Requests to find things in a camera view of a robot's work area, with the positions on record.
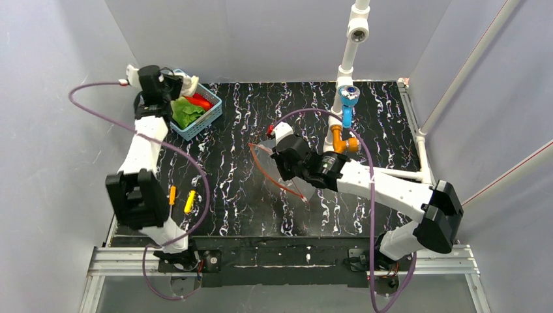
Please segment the clear zip bag orange zipper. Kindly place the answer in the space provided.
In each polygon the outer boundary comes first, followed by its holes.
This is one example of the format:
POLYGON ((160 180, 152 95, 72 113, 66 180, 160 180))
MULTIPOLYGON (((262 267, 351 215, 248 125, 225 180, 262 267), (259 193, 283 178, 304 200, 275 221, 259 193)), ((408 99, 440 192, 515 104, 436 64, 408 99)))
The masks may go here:
POLYGON ((287 181, 283 180, 278 172, 276 161, 271 158, 274 147, 276 147, 274 139, 249 143, 254 163, 265 179, 270 182, 271 192, 281 192, 287 196, 295 196, 302 202, 308 203, 316 193, 316 189, 297 177, 287 181))

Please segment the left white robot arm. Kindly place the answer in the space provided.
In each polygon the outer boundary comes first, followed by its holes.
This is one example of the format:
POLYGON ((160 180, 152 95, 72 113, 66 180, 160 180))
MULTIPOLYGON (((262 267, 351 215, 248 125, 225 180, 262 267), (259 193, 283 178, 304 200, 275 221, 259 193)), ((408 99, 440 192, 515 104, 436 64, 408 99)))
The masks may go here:
POLYGON ((157 163, 183 78, 165 74, 157 65, 127 65, 126 76, 129 85, 140 89, 133 103, 137 133, 117 173, 106 177, 108 196, 120 225, 148 236, 164 253, 178 254, 188 249, 188 237, 170 216, 157 163))

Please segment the white toy dumpling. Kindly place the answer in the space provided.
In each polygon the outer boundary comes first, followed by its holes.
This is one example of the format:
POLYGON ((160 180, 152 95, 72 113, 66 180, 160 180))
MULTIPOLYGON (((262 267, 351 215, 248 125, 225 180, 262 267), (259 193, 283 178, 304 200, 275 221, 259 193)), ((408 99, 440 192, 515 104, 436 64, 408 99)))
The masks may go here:
POLYGON ((180 91, 181 97, 192 97, 198 88, 200 79, 197 76, 188 76, 187 74, 181 74, 182 86, 180 91))

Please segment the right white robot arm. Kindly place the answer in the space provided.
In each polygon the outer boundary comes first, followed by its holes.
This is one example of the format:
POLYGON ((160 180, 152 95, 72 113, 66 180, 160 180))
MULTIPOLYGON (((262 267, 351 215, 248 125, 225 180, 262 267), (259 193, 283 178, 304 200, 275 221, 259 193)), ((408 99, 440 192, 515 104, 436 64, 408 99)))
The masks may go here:
POLYGON ((408 216, 409 223, 385 231, 375 240, 373 258, 379 266, 422 249, 440 254, 452 251, 464 212, 447 181, 432 186, 371 173, 368 166, 344 154, 319 154, 296 134, 276 136, 271 158, 285 181, 298 178, 318 189, 374 200, 408 216))

